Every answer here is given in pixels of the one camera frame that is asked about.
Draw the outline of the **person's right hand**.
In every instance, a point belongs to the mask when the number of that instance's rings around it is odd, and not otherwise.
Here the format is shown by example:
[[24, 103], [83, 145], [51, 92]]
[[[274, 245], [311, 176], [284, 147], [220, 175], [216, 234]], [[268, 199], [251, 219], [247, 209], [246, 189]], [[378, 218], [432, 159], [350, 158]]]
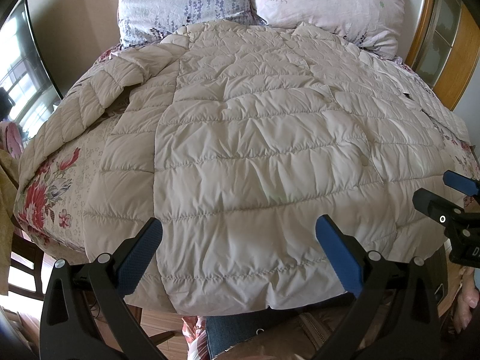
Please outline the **person's right hand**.
[[472, 310], [479, 304], [479, 291], [472, 275], [464, 275], [462, 287], [457, 297], [456, 310], [453, 316], [453, 325], [457, 333], [465, 330], [472, 320]]

